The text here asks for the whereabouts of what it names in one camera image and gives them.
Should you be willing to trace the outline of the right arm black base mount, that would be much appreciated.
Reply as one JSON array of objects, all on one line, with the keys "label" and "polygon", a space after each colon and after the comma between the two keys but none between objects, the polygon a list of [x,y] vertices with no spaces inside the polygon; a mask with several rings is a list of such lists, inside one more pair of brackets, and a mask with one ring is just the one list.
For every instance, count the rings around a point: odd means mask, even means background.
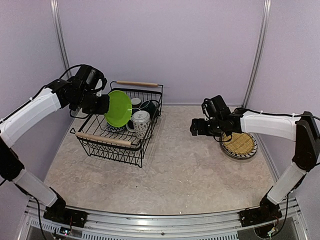
[{"label": "right arm black base mount", "polygon": [[282,212],[276,210],[272,213],[263,213],[259,207],[246,208],[239,212],[240,223],[242,227],[248,227],[277,220],[282,217]]}]

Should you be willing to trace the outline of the dark green mug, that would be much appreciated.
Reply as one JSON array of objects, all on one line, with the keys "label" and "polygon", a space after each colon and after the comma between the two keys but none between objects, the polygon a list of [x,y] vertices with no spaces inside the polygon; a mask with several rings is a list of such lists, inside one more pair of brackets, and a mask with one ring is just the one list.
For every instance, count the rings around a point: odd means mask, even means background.
[{"label": "dark green mug", "polygon": [[157,100],[146,100],[140,106],[141,111],[149,113],[151,119],[156,119],[159,116],[159,102]]}]

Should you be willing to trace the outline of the woven bamboo tray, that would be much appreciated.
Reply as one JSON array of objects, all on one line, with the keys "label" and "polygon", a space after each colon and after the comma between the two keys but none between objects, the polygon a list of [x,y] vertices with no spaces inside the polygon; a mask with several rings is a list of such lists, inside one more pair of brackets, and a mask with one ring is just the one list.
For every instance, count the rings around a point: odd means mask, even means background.
[{"label": "woven bamboo tray", "polygon": [[222,148],[228,153],[234,155],[246,155],[255,151],[255,140],[249,133],[232,133],[226,136],[225,133],[221,135],[220,141]]}]

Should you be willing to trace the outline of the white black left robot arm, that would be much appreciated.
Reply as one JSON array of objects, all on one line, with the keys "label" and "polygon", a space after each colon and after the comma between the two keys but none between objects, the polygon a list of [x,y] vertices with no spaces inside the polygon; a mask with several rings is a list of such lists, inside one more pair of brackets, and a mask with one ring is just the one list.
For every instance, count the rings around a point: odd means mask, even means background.
[{"label": "white black left robot arm", "polygon": [[26,194],[42,202],[57,221],[70,218],[65,200],[39,178],[27,171],[12,147],[38,122],[52,113],[69,107],[81,109],[87,115],[104,115],[109,110],[110,97],[102,94],[107,79],[98,69],[79,64],[69,79],[58,78],[43,86],[26,103],[0,121],[0,175]]}]

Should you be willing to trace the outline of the white floral patterned mug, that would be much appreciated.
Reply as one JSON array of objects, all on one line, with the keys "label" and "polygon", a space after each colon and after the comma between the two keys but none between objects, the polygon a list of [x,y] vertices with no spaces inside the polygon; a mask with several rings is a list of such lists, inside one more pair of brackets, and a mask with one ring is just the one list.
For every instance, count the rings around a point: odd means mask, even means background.
[{"label": "white floral patterned mug", "polygon": [[139,110],[132,115],[126,124],[126,129],[131,133],[135,133],[138,139],[143,140],[150,124],[150,114],[145,110]]}]

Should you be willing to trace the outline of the blue white patterned bowl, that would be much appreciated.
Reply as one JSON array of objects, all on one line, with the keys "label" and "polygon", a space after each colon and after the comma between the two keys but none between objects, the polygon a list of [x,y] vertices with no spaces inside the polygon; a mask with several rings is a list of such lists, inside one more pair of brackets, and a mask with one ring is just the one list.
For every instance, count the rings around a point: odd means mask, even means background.
[{"label": "blue white patterned bowl", "polygon": [[123,132],[124,130],[126,130],[126,126],[123,125],[123,126],[120,126],[120,127],[116,127],[116,126],[112,126],[111,124],[109,124],[109,123],[107,122],[107,123],[106,123],[106,129],[107,129],[109,132],[121,133],[121,132]]}]

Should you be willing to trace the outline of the dark blue cup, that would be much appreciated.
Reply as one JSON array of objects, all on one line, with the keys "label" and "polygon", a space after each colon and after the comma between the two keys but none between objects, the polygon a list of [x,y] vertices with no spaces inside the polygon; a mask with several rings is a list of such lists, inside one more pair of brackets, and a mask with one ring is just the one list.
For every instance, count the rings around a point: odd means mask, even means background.
[{"label": "dark blue cup", "polygon": [[139,112],[139,108],[132,108],[131,115],[133,116],[136,112]]}]

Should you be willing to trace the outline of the green plastic plate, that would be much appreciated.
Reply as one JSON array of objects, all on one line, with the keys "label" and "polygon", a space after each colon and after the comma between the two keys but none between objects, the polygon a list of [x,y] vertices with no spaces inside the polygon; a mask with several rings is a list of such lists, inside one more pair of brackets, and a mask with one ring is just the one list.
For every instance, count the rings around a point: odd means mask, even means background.
[{"label": "green plastic plate", "polygon": [[104,114],[106,121],[113,127],[123,127],[131,119],[132,102],[130,97],[121,90],[108,93],[109,109]]}]

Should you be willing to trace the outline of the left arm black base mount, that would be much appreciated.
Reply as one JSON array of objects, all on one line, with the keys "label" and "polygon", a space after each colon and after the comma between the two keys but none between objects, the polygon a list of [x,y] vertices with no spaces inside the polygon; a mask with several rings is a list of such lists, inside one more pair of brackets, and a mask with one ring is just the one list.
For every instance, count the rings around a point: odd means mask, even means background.
[{"label": "left arm black base mount", "polygon": [[43,217],[46,220],[50,220],[59,224],[84,228],[88,213],[70,208],[65,208],[62,210],[62,212],[56,212],[47,208],[43,214]]}]

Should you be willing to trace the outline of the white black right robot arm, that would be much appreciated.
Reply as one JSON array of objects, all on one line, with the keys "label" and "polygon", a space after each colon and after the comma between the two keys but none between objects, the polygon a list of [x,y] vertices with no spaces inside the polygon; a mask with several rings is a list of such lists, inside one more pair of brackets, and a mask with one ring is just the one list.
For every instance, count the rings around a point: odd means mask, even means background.
[{"label": "white black right robot arm", "polygon": [[294,145],[290,164],[256,209],[255,216],[260,222],[266,222],[274,216],[279,211],[281,201],[319,165],[320,131],[316,123],[319,118],[309,111],[293,114],[269,113],[244,107],[230,110],[221,95],[205,98],[201,110],[204,117],[191,121],[189,130],[193,136],[216,139],[222,135],[256,134]]}]

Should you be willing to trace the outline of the aluminium front frame rail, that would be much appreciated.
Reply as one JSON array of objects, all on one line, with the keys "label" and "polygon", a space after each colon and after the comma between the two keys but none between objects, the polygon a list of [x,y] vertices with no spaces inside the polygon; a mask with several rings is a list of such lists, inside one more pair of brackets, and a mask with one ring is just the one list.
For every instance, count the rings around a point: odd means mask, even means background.
[{"label": "aluminium front frame rail", "polygon": [[[115,213],[88,208],[67,206],[84,211],[84,227],[72,226],[71,236],[59,233],[68,225],[41,219],[47,239],[52,234],[66,240],[130,240],[130,239],[185,239],[185,240],[237,240],[258,239],[254,229],[270,224],[242,227],[239,212],[242,209],[201,214],[147,215]],[[40,230],[37,203],[30,200],[18,226],[14,240],[32,239],[32,230]],[[295,198],[288,202],[287,219],[282,231],[272,240],[310,240],[308,228]]]}]

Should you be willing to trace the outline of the brown white small cup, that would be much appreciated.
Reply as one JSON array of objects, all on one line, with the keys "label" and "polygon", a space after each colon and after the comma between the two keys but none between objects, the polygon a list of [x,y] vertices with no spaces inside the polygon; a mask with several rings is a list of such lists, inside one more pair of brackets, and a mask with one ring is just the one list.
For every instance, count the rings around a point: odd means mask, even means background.
[{"label": "brown white small cup", "polygon": [[131,99],[132,108],[139,108],[141,104],[142,104],[142,100],[140,98],[135,97]]}]

